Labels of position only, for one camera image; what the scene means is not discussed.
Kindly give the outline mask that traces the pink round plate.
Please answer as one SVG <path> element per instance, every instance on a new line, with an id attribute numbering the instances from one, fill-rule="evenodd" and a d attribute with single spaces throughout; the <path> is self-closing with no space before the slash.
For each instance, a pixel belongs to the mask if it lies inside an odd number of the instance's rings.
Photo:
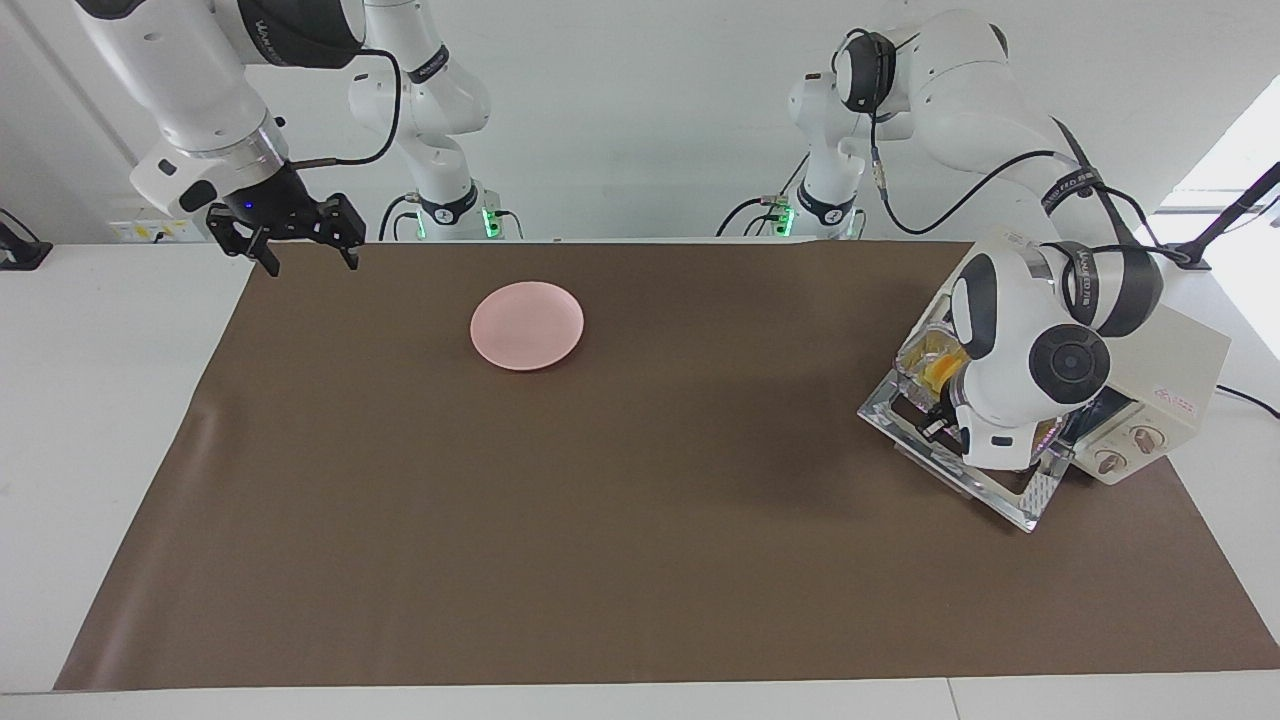
<path id="1" fill-rule="evenodd" d="M 525 281 L 490 292 L 474 310 L 471 343 L 488 363 L 508 372 L 539 372 L 567 359 L 586 327 L 567 290 Z"/>

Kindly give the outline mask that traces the white wall socket box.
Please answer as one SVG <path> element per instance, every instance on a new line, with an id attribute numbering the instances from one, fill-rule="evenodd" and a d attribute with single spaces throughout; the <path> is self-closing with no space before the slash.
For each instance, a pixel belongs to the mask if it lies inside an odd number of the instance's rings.
<path id="1" fill-rule="evenodd" d="M 123 243 L 211 243 L 212 237 L 197 222 L 166 217 L 141 217 L 108 223 L 114 240 Z"/>

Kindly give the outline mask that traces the brown table mat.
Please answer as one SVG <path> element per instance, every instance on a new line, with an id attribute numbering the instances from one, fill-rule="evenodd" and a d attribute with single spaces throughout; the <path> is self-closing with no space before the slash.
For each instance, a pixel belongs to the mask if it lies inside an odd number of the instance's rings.
<path id="1" fill-rule="evenodd" d="M 965 251 L 280 245 L 55 687 L 1280 669 L 1167 462 L 1027 534 L 858 416 Z M 508 372 L 468 325 L 525 281 L 586 327 Z"/>

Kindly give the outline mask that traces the aluminium foil tray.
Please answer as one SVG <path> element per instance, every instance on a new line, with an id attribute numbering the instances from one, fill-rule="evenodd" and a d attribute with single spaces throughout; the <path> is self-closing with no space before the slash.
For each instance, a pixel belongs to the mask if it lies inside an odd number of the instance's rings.
<path id="1" fill-rule="evenodd" d="M 938 354 L 947 354 L 960 348 L 970 357 L 948 322 L 925 323 L 902 345 L 895 356 L 895 384 L 900 395 L 916 409 L 927 413 L 938 401 L 940 396 L 920 384 L 918 377 L 925 363 Z"/>

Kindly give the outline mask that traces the white toaster oven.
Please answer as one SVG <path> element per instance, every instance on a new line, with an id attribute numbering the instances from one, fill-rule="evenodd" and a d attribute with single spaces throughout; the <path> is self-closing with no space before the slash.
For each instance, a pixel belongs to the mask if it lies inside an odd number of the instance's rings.
<path id="1" fill-rule="evenodd" d="M 916 331 L 928 322 L 948 322 L 950 296 L 938 293 L 923 314 Z M 1215 329 L 1160 305 L 1134 334 L 1108 341 L 1112 368 L 1108 383 L 1092 406 L 1080 410 L 1079 420 L 1042 421 L 1036 436 L 1036 461 L 1050 443 L 1050 432 L 1071 446 L 1071 468 L 1094 480 L 1094 452 L 1108 448 L 1128 460 L 1117 482 L 1167 456 L 1193 439 L 1202 425 L 1202 413 L 1215 392 L 1231 341 Z M 925 411 L 908 400 L 893 405 L 918 427 Z M 1152 427 L 1166 437 L 1166 448 L 1142 454 L 1132 442 L 1135 425 Z"/>

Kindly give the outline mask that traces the small black table stand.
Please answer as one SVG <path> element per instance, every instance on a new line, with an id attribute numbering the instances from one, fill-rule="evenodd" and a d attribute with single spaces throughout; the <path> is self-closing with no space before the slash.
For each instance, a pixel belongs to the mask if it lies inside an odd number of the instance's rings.
<path id="1" fill-rule="evenodd" d="M 22 219 L 0 208 L 0 270 L 32 272 L 52 251 Z"/>

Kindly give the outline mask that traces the glass oven door metal frame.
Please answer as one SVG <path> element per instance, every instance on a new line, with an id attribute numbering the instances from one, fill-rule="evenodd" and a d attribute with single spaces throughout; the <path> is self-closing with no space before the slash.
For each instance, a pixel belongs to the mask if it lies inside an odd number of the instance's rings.
<path id="1" fill-rule="evenodd" d="M 1051 430 L 1047 448 L 1036 465 L 1023 473 L 1027 478 L 1025 488 L 1015 492 L 1001 484 L 996 471 L 970 468 L 950 448 L 925 439 L 909 418 L 893 406 L 897 401 L 908 400 L 900 389 L 904 383 L 896 370 L 888 372 L 860 406 L 858 415 L 888 436 L 900 454 L 950 489 L 982 502 L 1020 530 L 1033 532 L 1070 468 L 1074 459 L 1071 446 L 1059 438 L 1057 430 Z"/>

